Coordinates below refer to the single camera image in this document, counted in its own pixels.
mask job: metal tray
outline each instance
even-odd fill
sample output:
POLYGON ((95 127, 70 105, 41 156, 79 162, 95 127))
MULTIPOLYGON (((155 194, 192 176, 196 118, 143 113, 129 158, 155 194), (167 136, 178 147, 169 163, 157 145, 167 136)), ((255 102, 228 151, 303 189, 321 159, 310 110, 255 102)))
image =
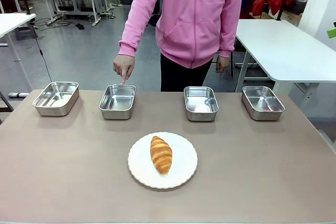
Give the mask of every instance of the metal tray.
POLYGON ((211 122, 218 111, 214 91, 209 87, 186 87, 184 89, 186 115, 190 121, 211 122))
POLYGON ((106 88, 99 108, 105 119, 126 120, 132 115, 136 87, 132 85, 110 85, 106 88))
POLYGON ((40 115, 65 116, 79 97, 78 83, 55 81, 35 99, 33 106, 40 115))
POLYGON ((268 87, 243 87, 241 100, 256 121, 276 121, 285 107, 268 87))

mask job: pastry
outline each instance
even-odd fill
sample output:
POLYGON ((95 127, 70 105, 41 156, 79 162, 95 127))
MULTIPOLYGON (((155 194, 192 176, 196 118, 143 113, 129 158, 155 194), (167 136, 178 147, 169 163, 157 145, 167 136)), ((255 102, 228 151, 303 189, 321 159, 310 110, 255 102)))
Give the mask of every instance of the pastry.
POLYGON ((156 170, 162 175, 167 175, 172 166, 173 152, 169 145, 158 136, 152 139, 151 157, 156 170))

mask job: pink hoodie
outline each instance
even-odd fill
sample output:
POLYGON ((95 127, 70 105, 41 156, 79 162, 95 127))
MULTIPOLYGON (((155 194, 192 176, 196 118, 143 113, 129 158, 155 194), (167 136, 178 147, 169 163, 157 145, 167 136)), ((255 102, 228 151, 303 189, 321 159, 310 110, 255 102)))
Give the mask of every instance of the pink hoodie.
MULTIPOLYGON (((242 0, 164 0, 156 25, 161 53, 186 68, 210 61, 220 49, 228 58, 234 41, 242 0)), ((156 0, 133 0, 119 42, 121 55, 134 56, 156 0)))

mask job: stainless steel container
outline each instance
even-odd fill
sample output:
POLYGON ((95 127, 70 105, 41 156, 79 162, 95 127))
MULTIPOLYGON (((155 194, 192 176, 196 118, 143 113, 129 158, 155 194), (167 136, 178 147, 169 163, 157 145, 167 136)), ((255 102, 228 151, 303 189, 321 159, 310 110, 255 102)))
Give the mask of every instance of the stainless steel container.
POLYGON ((256 121, 276 121, 285 107, 268 87, 243 87, 241 100, 256 121))
POLYGON ((79 97, 78 83, 55 81, 35 99, 33 106, 40 115, 65 116, 79 97))
POLYGON ((186 87, 184 89, 186 115, 190 121, 210 122, 218 111, 214 91, 209 87, 186 87))
POLYGON ((99 108, 105 119, 126 120, 132 115, 136 87, 110 85, 106 88, 99 108))

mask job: sleeve cuff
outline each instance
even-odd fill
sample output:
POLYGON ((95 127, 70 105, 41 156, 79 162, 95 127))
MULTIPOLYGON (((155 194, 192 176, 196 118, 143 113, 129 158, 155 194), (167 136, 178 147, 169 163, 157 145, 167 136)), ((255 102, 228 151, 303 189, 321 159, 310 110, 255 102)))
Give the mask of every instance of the sleeve cuff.
POLYGON ((120 50, 119 50, 119 55, 128 55, 135 57, 135 50, 133 47, 130 47, 127 44, 120 43, 120 50))
POLYGON ((221 52, 219 53, 219 56, 221 56, 223 58, 230 58, 230 53, 231 53, 231 51, 221 50, 221 52))

